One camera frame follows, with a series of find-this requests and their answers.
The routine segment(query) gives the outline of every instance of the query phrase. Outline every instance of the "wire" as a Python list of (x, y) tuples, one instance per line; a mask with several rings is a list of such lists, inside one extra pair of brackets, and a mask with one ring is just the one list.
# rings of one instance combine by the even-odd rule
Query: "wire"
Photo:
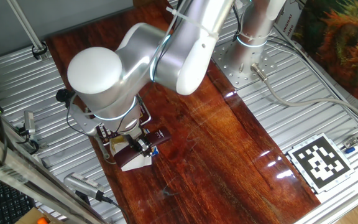
[[(282, 52), (286, 52), (288, 54), (292, 54), (298, 58), (301, 59), (301, 61), (307, 65), (307, 66), (310, 66), (308, 65), (308, 63), (303, 60), (303, 58), (301, 58), (298, 54), (296, 53), (293, 53), (293, 52), (289, 52), (289, 51), (286, 51), (286, 50), (283, 50), (283, 49), (280, 49), (276, 46), (273, 46), (273, 45), (270, 45), (270, 44), (266, 44), (268, 46), (271, 46), (277, 50), (281, 50)], [(288, 101), (285, 101), (283, 100), (282, 98), (280, 98), (273, 90), (272, 86), (270, 85), (269, 81), (265, 81), (265, 84), (267, 86), (267, 88), (270, 90), (270, 92), (272, 93), (272, 95), (278, 100), (280, 101), (281, 103), (283, 103), (284, 105), (287, 105), (287, 106), (306, 106), (306, 105), (310, 105), (310, 104), (313, 104), (313, 103), (319, 103), (319, 102), (332, 102), (332, 103), (337, 103), (337, 104), (340, 104), (340, 105), (343, 105), (343, 106), (346, 106), (348, 107), (349, 109), (351, 109), (356, 115), (358, 115), (358, 109), (352, 105), (350, 105), (349, 103), (346, 103), (345, 101), (343, 100), (337, 100), (337, 99), (331, 99), (331, 98), (319, 98), (319, 99), (315, 99), (315, 100), (309, 100), (309, 101), (304, 101), (304, 102), (298, 102), (298, 103), (292, 103), (292, 102), (288, 102)]]
[(111, 200), (110, 198), (108, 197), (104, 197), (105, 199), (107, 199), (107, 202), (110, 203), (110, 204), (113, 204), (115, 205), (117, 208), (119, 208), (122, 213), (125, 215), (125, 217), (127, 218), (127, 224), (131, 224), (131, 221), (129, 220), (129, 215), (128, 213), (125, 211), (125, 209), (123, 209), (121, 206), (119, 206), (116, 202), (114, 202), (113, 200)]
[(233, 11), (234, 11), (234, 15), (236, 16), (236, 19), (237, 19), (237, 31), (236, 31), (236, 33), (234, 34), (234, 37), (233, 37), (233, 41), (235, 41), (237, 36), (240, 34), (240, 31), (241, 31), (241, 22), (240, 22), (240, 17), (239, 17), (239, 13), (237, 11), (236, 4), (233, 4)]
[(30, 140), (30, 135), (26, 134), (26, 135), (25, 135), (25, 141), (24, 141), (24, 142), (16, 142), (16, 143), (18, 143), (18, 144), (25, 144), (25, 143), (29, 142), (29, 140)]
[(339, 105), (343, 105), (348, 107), (349, 109), (351, 109), (353, 112), (355, 112), (355, 114), (358, 115), (358, 109), (352, 105), (350, 105), (349, 103), (346, 103), (345, 101), (342, 100), (337, 100), (337, 99), (331, 99), (331, 98), (319, 98), (319, 99), (314, 99), (314, 100), (308, 100), (308, 101), (303, 101), (303, 102), (297, 102), (297, 103), (293, 103), (293, 102), (288, 102), (283, 100), (281, 97), (279, 97), (276, 92), (273, 90), (272, 86), (270, 85), (269, 81), (266, 80), (265, 84), (267, 86), (267, 88), (270, 90), (270, 92), (272, 93), (272, 95), (282, 104), (287, 105), (287, 106), (306, 106), (306, 105), (310, 105), (313, 103), (320, 103), (320, 102), (332, 102), (332, 103), (337, 103)]

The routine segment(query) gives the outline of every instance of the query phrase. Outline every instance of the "metal base plate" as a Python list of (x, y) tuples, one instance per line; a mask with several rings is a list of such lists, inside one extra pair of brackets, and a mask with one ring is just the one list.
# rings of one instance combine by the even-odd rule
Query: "metal base plate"
[[(215, 47), (215, 51), (212, 54), (212, 59), (214, 60), (218, 68), (222, 70), (223, 74), (225, 74), (227, 79), (229, 79), (234, 88), (240, 89), (246, 85), (251, 84), (255, 80), (259, 80), (259, 77), (256, 75), (256, 73), (239, 73), (238, 70), (231, 69), (226, 65), (226, 60), (224, 56), (227, 48), (230, 47), (232, 43), (233, 42), (229, 41), (228, 43)], [(277, 65), (267, 55), (266, 52), (262, 53), (262, 64), (260, 64), (259, 67), (262, 69), (263, 72), (265, 72), (265, 74), (275, 72), (277, 69)]]

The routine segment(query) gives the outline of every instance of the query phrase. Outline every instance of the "cable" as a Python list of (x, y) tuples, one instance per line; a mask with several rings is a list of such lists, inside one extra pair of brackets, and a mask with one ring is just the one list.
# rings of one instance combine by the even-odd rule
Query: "cable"
[(320, 103), (320, 102), (332, 102), (332, 103), (337, 103), (339, 105), (343, 105), (348, 107), (349, 109), (351, 109), (353, 112), (355, 112), (355, 114), (358, 115), (358, 109), (352, 105), (350, 105), (349, 103), (346, 103), (345, 101), (342, 100), (337, 100), (337, 99), (331, 99), (331, 98), (319, 98), (319, 99), (314, 99), (314, 100), (308, 100), (308, 101), (303, 101), (303, 102), (297, 102), (297, 103), (293, 103), (293, 102), (288, 102), (283, 100), (281, 97), (279, 97), (276, 92), (273, 90), (272, 86), (270, 85), (269, 81), (266, 80), (265, 84), (267, 86), (267, 88), (270, 90), (270, 92), (272, 93), (272, 95), (282, 104), (287, 105), (287, 106), (306, 106), (306, 105), (310, 105), (313, 103)]
[(26, 135), (25, 135), (25, 141), (23, 141), (23, 142), (16, 142), (16, 143), (18, 143), (18, 144), (25, 144), (25, 143), (29, 142), (29, 140), (30, 140), (30, 136), (29, 136), (28, 134), (26, 134)]
[(236, 16), (236, 19), (237, 19), (237, 31), (236, 31), (236, 33), (234, 34), (234, 37), (233, 37), (233, 41), (235, 41), (237, 36), (241, 32), (241, 22), (240, 22), (240, 17), (239, 17), (238, 11), (237, 11), (236, 4), (233, 4), (233, 11), (234, 11), (234, 15)]
[(108, 197), (103, 197), (102, 198), (102, 201), (104, 202), (107, 202), (107, 203), (110, 203), (110, 204), (113, 204), (115, 205), (117, 208), (119, 208), (122, 213), (125, 215), (125, 217), (127, 218), (127, 224), (131, 224), (131, 221), (129, 220), (129, 215), (128, 213), (125, 211), (125, 209), (123, 209), (121, 206), (119, 206), (116, 202), (114, 202), (113, 200), (111, 200), (110, 198)]

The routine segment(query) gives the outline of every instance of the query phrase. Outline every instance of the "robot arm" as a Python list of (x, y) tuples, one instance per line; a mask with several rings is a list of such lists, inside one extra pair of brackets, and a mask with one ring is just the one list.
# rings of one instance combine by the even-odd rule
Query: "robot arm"
[[(171, 36), (165, 38), (164, 31), (148, 24), (136, 24), (115, 52), (92, 47), (77, 54), (69, 64), (68, 81), (106, 128), (135, 139), (140, 116), (136, 94), (148, 82), (157, 82), (181, 95), (192, 94), (203, 80), (233, 2), (183, 0), (179, 13), (184, 19), (177, 20)], [(258, 38), (237, 38), (232, 45), (235, 49), (227, 56), (234, 57), (235, 66), (239, 62), (244, 67), (244, 63), (251, 65), (260, 59), (249, 56), (248, 49), (255, 52), (252, 45), (266, 41), (284, 2), (250, 3), (244, 13), (242, 32)], [(161, 54), (154, 57), (159, 47)]]

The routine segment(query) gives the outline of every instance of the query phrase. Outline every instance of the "glossy wood tabletop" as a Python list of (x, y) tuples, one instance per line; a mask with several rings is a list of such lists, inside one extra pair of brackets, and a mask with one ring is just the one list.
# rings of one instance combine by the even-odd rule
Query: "glossy wood tabletop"
[[(153, 2), (49, 38), (66, 86), (75, 54), (92, 46), (116, 50), (138, 22), (165, 30), (172, 19), (166, 6)], [(158, 84), (148, 84), (140, 94), (147, 91), (144, 103), (152, 121), (146, 128), (166, 126), (172, 134), (151, 166), (122, 172), (103, 161), (93, 142), (131, 223), (293, 223), (319, 205), (212, 62), (190, 96)]]

